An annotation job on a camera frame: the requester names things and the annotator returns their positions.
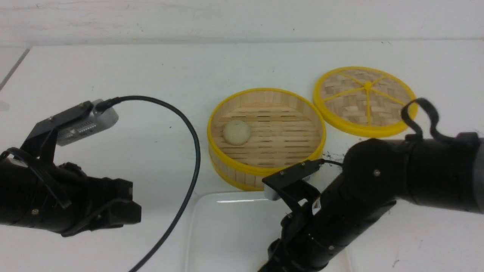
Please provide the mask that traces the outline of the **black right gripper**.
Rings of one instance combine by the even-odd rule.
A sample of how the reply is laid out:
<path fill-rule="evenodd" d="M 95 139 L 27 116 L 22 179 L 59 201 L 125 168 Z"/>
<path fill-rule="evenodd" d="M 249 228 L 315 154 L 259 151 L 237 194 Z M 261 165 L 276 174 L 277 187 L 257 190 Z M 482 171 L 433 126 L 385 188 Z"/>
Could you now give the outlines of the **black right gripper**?
<path fill-rule="evenodd" d="M 336 178 L 321 194 L 320 210 L 305 208 L 283 220 L 281 237 L 268 248 L 261 272 L 318 272 L 394 205 L 393 196 Z"/>

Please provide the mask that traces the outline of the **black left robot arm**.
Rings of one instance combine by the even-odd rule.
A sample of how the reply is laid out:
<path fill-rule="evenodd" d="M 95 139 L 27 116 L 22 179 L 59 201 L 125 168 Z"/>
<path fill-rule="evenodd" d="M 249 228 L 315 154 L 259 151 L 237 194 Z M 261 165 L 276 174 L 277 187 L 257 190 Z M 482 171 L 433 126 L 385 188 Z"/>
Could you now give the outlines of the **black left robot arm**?
<path fill-rule="evenodd" d="M 141 222 L 133 183 L 95 178 L 80 166 L 56 166 L 18 149 L 1 154 L 1 224 L 63 237 Z"/>

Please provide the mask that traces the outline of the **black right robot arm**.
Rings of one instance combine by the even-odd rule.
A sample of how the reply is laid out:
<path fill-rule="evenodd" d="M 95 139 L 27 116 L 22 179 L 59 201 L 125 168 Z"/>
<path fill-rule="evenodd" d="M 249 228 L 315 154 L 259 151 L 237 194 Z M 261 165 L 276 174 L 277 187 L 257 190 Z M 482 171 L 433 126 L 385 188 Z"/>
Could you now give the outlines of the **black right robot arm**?
<path fill-rule="evenodd" d="M 403 199 L 415 205 L 483 214 L 483 139 L 437 130 L 428 100 L 412 100 L 401 119 L 402 141 L 370 138 L 351 147 L 342 172 L 320 192 L 306 178 L 330 160 L 299 162 L 263 178 L 290 212 L 268 247 L 261 272 L 318 272 Z"/>

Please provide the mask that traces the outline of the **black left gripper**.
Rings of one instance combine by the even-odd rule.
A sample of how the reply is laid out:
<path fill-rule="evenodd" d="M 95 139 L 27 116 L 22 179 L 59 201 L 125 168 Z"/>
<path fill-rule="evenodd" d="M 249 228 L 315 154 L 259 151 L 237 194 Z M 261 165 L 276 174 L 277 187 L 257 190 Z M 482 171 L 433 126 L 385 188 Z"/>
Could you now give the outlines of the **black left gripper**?
<path fill-rule="evenodd" d="M 52 207 L 51 232 L 68 237 L 141 222 L 142 207 L 133 201 L 131 181 L 89 177 L 70 162 L 50 167 L 50 172 L 71 200 L 65 209 Z"/>

